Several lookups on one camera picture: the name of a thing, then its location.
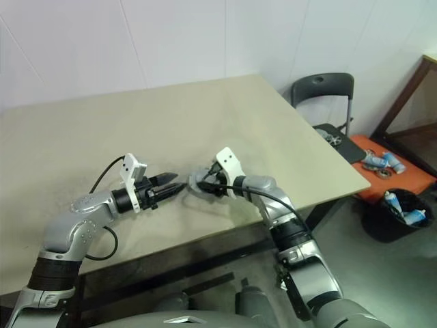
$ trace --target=small object on table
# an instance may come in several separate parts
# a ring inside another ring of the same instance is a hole
[[[362,160],[364,164],[369,164],[384,169],[389,166],[389,162],[386,159],[381,159],[374,156],[372,153],[366,151],[366,157]]]
[[[363,169],[367,169],[369,171],[379,171],[380,170],[379,167],[376,167],[376,166],[373,166],[370,164],[363,164]]]
[[[426,219],[425,210],[412,210],[404,216],[405,223],[409,226]]]
[[[391,177],[391,172],[387,169],[379,169],[378,171],[375,171],[376,175],[381,179],[389,179]]]
[[[391,152],[383,153],[382,158],[387,160],[390,167],[396,172],[396,174],[401,174],[407,169],[406,166],[402,164]]]
[[[331,146],[338,146],[343,141],[340,136],[333,136],[321,128],[316,129],[317,133],[325,139]]]
[[[376,156],[376,153],[373,149],[368,148],[365,151],[366,151],[366,154],[369,154],[371,156]]]
[[[387,204],[389,204],[391,207],[395,208],[399,214],[404,217],[404,214],[402,212],[401,204],[399,203],[399,200],[397,199],[397,196],[395,193],[391,193],[390,191],[386,191],[384,193],[384,199]]]

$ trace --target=black cable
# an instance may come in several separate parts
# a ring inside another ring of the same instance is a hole
[[[115,252],[117,251],[117,249],[118,249],[118,237],[117,237],[117,234],[115,233],[114,230],[112,230],[108,226],[104,226],[103,229],[108,230],[112,234],[112,236],[114,237],[114,242],[115,243],[114,243],[114,248],[113,248],[112,252],[110,254],[106,255],[106,256],[101,257],[101,258],[99,258],[97,256],[92,256],[92,255],[88,255],[87,254],[87,255],[85,255],[86,258],[88,258],[90,260],[93,260],[93,261],[104,261],[104,260],[108,260],[109,258],[111,258],[112,255],[114,255]]]
[[[271,200],[274,200],[274,201],[280,203],[280,205],[286,207],[286,209],[288,209],[291,213],[293,213],[299,220],[301,220],[304,223],[304,221],[302,220],[302,217],[299,215],[299,213],[296,212],[296,210],[294,208],[292,208],[289,204],[283,202],[282,200],[280,200],[279,198],[277,198],[275,196],[272,196],[269,193],[264,193],[263,191],[258,191],[258,190],[250,189],[250,188],[243,188],[243,187],[238,187],[238,186],[228,186],[226,184],[214,184],[214,183],[209,183],[206,181],[202,181],[201,183],[208,183],[211,187],[214,187],[217,189],[219,189],[219,188],[232,189],[232,190],[241,191],[243,193],[254,193],[256,195],[270,198]]]
[[[111,164],[109,164],[108,167],[106,169],[104,169],[104,171],[101,173],[101,175],[99,175],[99,177],[97,178],[96,183],[94,183],[94,186],[91,188],[89,193],[93,193],[96,190],[96,188],[97,188],[98,184],[100,183],[100,181],[103,179],[104,175],[106,173],[108,173],[108,171],[114,166],[114,164],[116,164],[118,161],[121,161],[123,159],[124,159],[124,156],[120,156],[120,157],[117,157],[116,159],[114,159],[111,162]]]
[[[91,188],[91,190],[89,191],[89,193],[93,193],[93,192],[96,190],[96,188],[97,188],[98,184],[100,183],[100,181],[103,179],[104,175],[105,175],[106,173],[108,173],[108,171],[109,171],[109,170],[114,166],[114,164],[116,164],[118,161],[122,161],[123,159],[124,159],[124,156],[120,156],[120,157],[117,157],[116,159],[114,159],[114,160],[111,162],[111,164],[109,164],[108,167],[107,167],[106,169],[104,169],[104,171],[101,173],[101,175],[99,175],[99,177],[97,178],[97,181],[94,183],[94,186]],[[108,260],[109,258],[112,257],[112,255],[115,254],[115,252],[116,252],[117,249],[118,249],[118,237],[117,237],[117,234],[115,233],[115,231],[112,230],[112,229],[111,229],[110,227],[108,227],[107,225],[104,226],[103,229],[108,230],[109,233],[111,233],[112,236],[114,237],[114,248],[113,248],[113,250],[112,250],[112,252],[111,252],[110,254],[108,254],[108,255],[106,255],[106,256],[103,256],[103,257],[101,257],[101,258],[100,258],[100,257],[97,257],[97,256],[88,255],[88,254],[85,255],[85,257],[86,257],[87,259],[89,259],[89,260],[93,260],[93,261],[103,261],[103,260]]]

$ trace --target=black chair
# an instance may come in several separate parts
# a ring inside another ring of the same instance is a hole
[[[299,103],[306,99],[318,96],[347,96],[348,110],[346,113],[346,123],[335,127],[332,124],[320,124],[313,126],[318,130],[323,130],[329,135],[336,137],[340,144],[335,146],[338,153],[349,163],[359,162],[365,158],[365,152],[348,138],[352,112],[352,98],[354,95],[354,77],[348,73],[324,73],[303,77],[293,83],[291,89],[291,104],[297,107]],[[346,135],[341,130],[346,128]]]

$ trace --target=chair seat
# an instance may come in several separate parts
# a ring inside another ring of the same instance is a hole
[[[364,150],[372,149],[376,156],[382,156],[383,152],[388,152],[386,148],[373,142],[365,135],[354,135],[351,139]],[[353,167],[371,183],[370,188],[361,191],[358,196],[370,204],[375,204],[388,189],[405,189],[418,195],[436,181],[435,177],[419,169],[416,165],[397,154],[395,156],[406,166],[407,170],[404,173],[396,174],[390,169],[392,176],[387,180],[363,169],[362,163],[353,164]]]
[[[313,126],[313,128],[319,128],[333,135],[334,137],[340,137],[341,144],[335,146],[335,149],[349,163],[353,164],[359,162],[366,157],[366,153],[364,150],[359,148],[350,138],[346,137],[343,133],[339,131],[338,128],[336,128],[332,124],[320,124]]]

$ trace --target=robotic arm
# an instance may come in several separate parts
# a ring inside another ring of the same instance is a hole
[[[388,327],[359,304],[343,298],[311,232],[274,178],[246,176],[226,147],[210,169],[191,174],[189,185],[198,195],[240,196],[259,209],[279,251],[282,286],[301,320],[313,319],[321,328]]]
[[[167,184],[177,176],[174,173],[148,178],[146,167],[127,154],[120,170],[124,188],[85,195],[47,226],[29,283],[6,327],[56,327],[67,314],[79,269],[97,233],[129,210],[156,209],[186,186]]]

